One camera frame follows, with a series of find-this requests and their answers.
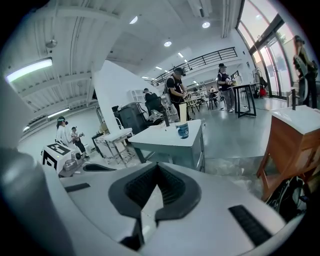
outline gray pants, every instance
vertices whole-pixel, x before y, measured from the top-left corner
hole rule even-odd
[[[222,92],[226,102],[226,109],[235,108],[235,93],[233,89],[228,89]]]

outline ceiling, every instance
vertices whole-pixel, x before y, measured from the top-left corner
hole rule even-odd
[[[234,2],[241,1],[51,0],[24,18],[1,53],[0,69],[6,76],[52,57],[51,67],[11,83],[33,110],[31,123],[68,107],[89,107],[96,104],[92,72],[105,59],[140,74],[176,50],[188,50],[193,35],[222,36],[227,24],[234,28],[240,9]],[[129,24],[135,16],[137,22]],[[203,22],[211,23],[207,31]],[[46,46],[51,39],[57,40],[54,48]],[[172,46],[164,47],[167,40]]]

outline blue cup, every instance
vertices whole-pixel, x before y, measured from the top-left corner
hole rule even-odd
[[[186,139],[189,137],[189,126],[188,123],[177,123],[175,125],[176,134],[180,139]]]

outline black bag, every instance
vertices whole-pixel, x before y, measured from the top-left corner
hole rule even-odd
[[[269,197],[266,204],[275,209],[285,221],[306,212],[309,189],[298,176],[284,180]]]

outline round ceiling light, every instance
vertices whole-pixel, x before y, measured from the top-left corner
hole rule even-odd
[[[164,43],[164,46],[165,46],[165,47],[169,47],[171,44],[172,44],[171,41],[167,41],[167,42]]]
[[[210,22],[205,22],[205,23],[203,23],[203,24],[202,24],[202,27],[203,27],[204,29],[209,28],[209,27],[210,27]]]
[[[136,23],[136,22],[137,22],[137,20],[138,20],[138,17],[137,17],[137,16],[135,16],[135,17],[133,18],[133,20],[131,20],[131,22],[130,22],[129,24],[134,24],[134,23]]]

